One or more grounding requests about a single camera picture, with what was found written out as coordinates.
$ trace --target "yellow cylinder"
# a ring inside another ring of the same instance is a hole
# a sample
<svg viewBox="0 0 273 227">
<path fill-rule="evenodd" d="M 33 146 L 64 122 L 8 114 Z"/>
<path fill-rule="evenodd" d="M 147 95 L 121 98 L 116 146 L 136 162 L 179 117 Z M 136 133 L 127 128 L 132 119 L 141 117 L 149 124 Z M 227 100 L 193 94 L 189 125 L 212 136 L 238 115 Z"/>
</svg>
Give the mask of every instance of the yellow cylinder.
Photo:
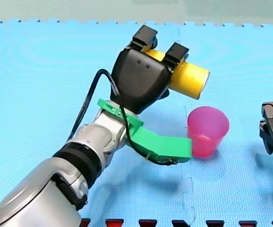
<svg viewBox="0 0 273 227">
<path fill-rule="evenodd" d="M 150 50 L 146 54 L 158 61 L 162 61 L 165 56 L 163 52 L 156 50 Z M 173 72 L 169 88 L 191 98 L 199 99 L 209 76 L 208 70 L 183 62 Z"/>
</svg>

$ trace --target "blue foam mat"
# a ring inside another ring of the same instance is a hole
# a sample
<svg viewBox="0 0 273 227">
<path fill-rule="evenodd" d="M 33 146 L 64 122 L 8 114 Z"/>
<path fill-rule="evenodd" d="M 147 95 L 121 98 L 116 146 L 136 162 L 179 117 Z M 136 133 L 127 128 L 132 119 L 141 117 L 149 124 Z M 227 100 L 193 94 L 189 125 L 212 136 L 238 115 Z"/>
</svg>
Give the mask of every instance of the blue foam mat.
<svg viewBox="0 0 273 227">
<path fill-rule="evenodd" d="M 112 70 L 141 26 L 57 21 L 0 23 L 0 200 L 64 144 L 94 74 Z M 145 127 L 185 137 L 186 115 L 210 105 L 227 114 L 230 132 L 207 161 L 156 166 L 129 148 L 119 150 L 80 214 L 93 227 L 107 218 L 122 218 L 125 227 L 139 219 L 156 219 L 157 227 L 171 226 L 173 219 L 194 227 L 206 220 L 271 226 L 273 156 L 266 154 L 258 126 L 262 102 L 273 101 L 273 26 L 147 24 L 158 30 L 158 50 L 179 42 L 190 49 L 188 61 L 211 76 L 200 100 L 171 92 L 144 111 Z M 84 123 L 109 92 L 102 79 Z"/>
</svg>

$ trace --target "black cable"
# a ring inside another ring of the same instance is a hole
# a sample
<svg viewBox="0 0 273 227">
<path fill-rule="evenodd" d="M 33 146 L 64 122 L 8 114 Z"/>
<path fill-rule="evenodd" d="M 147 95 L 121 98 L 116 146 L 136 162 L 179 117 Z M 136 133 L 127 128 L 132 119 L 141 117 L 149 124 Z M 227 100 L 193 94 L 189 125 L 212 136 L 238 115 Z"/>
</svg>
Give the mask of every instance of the black cable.
<svg viewBox="0 0 273 227">
<path fill-rule="evenodd" d="M 97 71 L 92 83 L 91 83 L 91 86 L 89 88 L 89 91 L 87 93 L 87 96 L 85 98 L 85 101 L 82 105 L 82 108 L 80 110 L 80 113 L 76 119 L 76 122 L 71 130 L 71 133 L 68 137 L 68 140 L 70 140 L 74 134 L 76 133 L 88 107 L 89 107 L 89 104 L 90 104 L 90 101 L 93 97 L 93 94 L 94 94 L 94 91 L 95 91 L 95 88 L 99 82 L 99 79 L 101 77 L 101 75 L 105 75 L 107 77 L 107 79 L 109 80 L 110 84 L 111 84 L 111 88 L 112 88 L 112 91 L 114 92 L 114 95 L 118 98 L 118 102 L 119 102 L 119 107 L 121 109 L 121 112 L 123 114 L 123 120 L 124 120 L 124 123 L 125 123 L 125 128 L 126 128 L 126 136 L 127 136 L 127 140 L 131 146 L 132 149 L 134 149 L 138 154 L 140 154 L 141 156 L 147 158 L 147 156 L 145 156 L 144 154 L 142 154 L 141 152 L 138 151 L 138 149 L 135 147 L 134 145 L 134 142 L 131 140 L 131 136 L 130 136 L 130 132 L 129 132 L 129 124 L 128 124 L 128 121 L 127 121 L 127 116 L 126 116 L 126 113 L 125 113 L 125 110 L 124 110 L 124 104 L 122 102 L 122 99 L 121 99 L 121 95 L 119 93 L 119 90 L 118 90 L 118 87 L 117 85 L 115 84 L 114 80 L 112 79 L 111 77 L 111 74 L 105 70 L 105 69 L 100 69 L 99 71 Z M 153 159 L 151 159 L 150 157 L 148 158 L 148 160 L 154 164 L 158 164 L 158 165 L 162 165 L 162 166 L 170 166 L 172 164 L 174 164 L 173 162 L 165 162 L 165 163 L 160 163 L 160 162 L 157 162 Z"/>
</svg>

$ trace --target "plastic cup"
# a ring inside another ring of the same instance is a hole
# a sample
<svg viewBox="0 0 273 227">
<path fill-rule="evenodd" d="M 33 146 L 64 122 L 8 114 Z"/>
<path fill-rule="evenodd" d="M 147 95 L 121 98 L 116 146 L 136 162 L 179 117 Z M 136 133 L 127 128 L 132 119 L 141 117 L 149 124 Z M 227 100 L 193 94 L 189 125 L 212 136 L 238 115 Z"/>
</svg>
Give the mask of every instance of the plastic cup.
<svg viewBox="0 0 273 227">
<path fill-rule="evenodd" d="M 198 158 L 212 156 L 229 131 L 226 115 L 213 107 L 194 109 L 187 118 L 187 137 L 192 139 L 192 155 Z"/>
</svg>

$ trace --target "green bracket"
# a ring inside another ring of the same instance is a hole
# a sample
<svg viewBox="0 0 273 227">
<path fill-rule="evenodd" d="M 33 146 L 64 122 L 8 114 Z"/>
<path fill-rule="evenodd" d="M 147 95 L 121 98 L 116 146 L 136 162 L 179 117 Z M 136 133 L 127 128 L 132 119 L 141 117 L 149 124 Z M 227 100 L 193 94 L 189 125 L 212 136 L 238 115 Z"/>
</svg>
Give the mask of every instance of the green bracket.
<svg viewBox="0 0 273 227">
<path fill-rule="evenodd" d="M 98 105 L 105 111 L 123 119 L 120 108 L 99 99 Z M 188 138 L 177 138 L 159 136 L 143 127 L 144 123 L 134 116 L 126 114 L 129 123 L 131 140 L 143 156 L 150 156 L 157 162 L 174 161 L 184 163 L 192 157 L 192 140 Z"/>
</svg>

